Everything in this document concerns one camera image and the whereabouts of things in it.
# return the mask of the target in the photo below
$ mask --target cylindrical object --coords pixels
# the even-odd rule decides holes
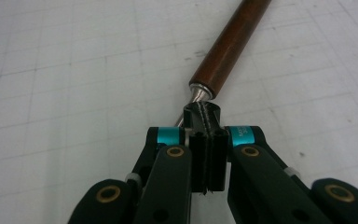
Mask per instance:
[[[243,0],[241,2],[191,78],[190,85],[200,84],[208,88],[212,99],[216,97],[270,1]]]
[[[190,85],[190,89],[192,92],[190,103],[199,102],[199,101],[208,101],[212,99],[212,93],[208,90],[208,88],[194,83]],[[182,127],[183,124],[183,114],[179,117],[179,119],[175,122],[175,126]]]

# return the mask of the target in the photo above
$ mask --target teal band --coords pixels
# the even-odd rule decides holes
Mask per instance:
[[[231,132],[232,146],[236,147],[240,144],[253,144],[255,136],[252,128],[249,126],[229,126]]]
[[[179,145],[179,128],[178,127],[159,127],[157,143],[163,143],[167,146]]]

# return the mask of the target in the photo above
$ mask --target white grid surface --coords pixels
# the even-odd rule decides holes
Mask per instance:
[[[239,0],[0,0],[0,223],[65,223],[171,126]],[[272,0],[214,102],[309,186],[358,187],[358,1]],[[234,223],[226,193],[193,223]]]

